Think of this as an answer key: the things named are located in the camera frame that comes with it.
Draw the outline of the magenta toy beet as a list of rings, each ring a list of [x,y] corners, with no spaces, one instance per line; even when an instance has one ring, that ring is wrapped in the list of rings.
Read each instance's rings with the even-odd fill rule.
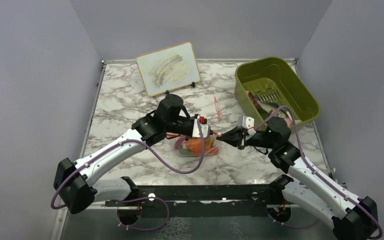
[[[185,137],[179,137],[175,142],[174,142],[174,149],[179,150],[183,148],[183,142],[186,140]]]

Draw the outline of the orange toy pumpkin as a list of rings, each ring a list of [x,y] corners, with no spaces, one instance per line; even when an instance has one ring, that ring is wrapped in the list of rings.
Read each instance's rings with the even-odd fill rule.
[[[204,139],[204,149],[209,149],[213,146],[214,140],[211,138]],[[185,142],[184,146],[186,149],[193,152],[194,156],[200,156],[202,154],[202,141],[198,138],[190,139]]]

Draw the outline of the clear zip bag orange zipper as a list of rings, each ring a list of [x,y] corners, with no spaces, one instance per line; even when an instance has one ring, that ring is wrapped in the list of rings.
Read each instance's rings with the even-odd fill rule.
[[[170,146],[174,153],[182,157],[200,157],[202,155],[202,141],[198,138],[186,138],[179,134],[166,134],[166,139],[170,140]],[[217,155],[219,146],[215,134],[210,134],[204,138],[204,156]]]

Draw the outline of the red toy chili pepper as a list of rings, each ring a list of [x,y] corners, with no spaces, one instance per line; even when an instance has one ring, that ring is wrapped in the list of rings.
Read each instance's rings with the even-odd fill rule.
[[[217,146],[206,148],[204,150],[204,155],[205,156],[211,156],[211,155],[216,155],[219,153],[219,148]]]

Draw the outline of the green toy cucumber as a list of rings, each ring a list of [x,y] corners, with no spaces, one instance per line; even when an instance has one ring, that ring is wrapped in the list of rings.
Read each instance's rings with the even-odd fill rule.
[[[190,151],[190,150],[187,149],[187,148],[180,148],[180,149],[178,150],[178,154],[179,154],[180,156],[183,156],[183,157],[193,157],[193,156],[194,156],[193,152]]]

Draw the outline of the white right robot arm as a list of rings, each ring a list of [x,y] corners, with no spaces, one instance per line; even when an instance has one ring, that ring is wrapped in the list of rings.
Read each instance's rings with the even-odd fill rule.
[[[291,202],[326,224],[338,240],[369,240],[378,231],[377,204],[360,198],[320,171],[290,141],[291,129],[281,117],[268,120],[264,131],[254,128],[254,119],[242,116],[232,130],[217,140],[240,150],[245,147],[269,149],[271,163],[283,175],[270,184],[269,199]]]

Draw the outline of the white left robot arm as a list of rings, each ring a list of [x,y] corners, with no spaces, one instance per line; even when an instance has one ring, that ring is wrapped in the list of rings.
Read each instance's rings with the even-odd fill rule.
[[[183,99],[167,94],[157,108],[134,122],[122,136],[102,149],[83,158],[61,160],[54,178],[50,207],[68,208],[77,214],[104,193],[97,186],[99,179],[124,160],[149,150],[167,137],[167,133],[204,140],[211,134],[205,117],[190,116]]]

